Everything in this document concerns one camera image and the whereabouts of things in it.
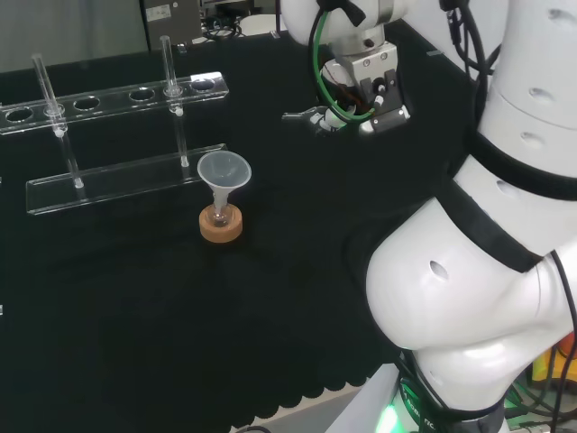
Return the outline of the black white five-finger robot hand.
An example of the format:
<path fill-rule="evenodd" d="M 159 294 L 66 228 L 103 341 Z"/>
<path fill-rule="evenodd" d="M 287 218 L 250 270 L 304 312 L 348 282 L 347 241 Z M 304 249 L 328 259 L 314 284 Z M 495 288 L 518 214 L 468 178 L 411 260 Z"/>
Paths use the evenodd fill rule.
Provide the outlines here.
<path fill-rule="evenodd" d="M 363 54 L 327 59 L 311 52 L 313 84 L 326 112 L 320 124 L 329 130 L 350 125 L 360 134 L 379 134 L 405 124 L 410 113 L 398 72 L 397 46 L 386 41 Z"/>

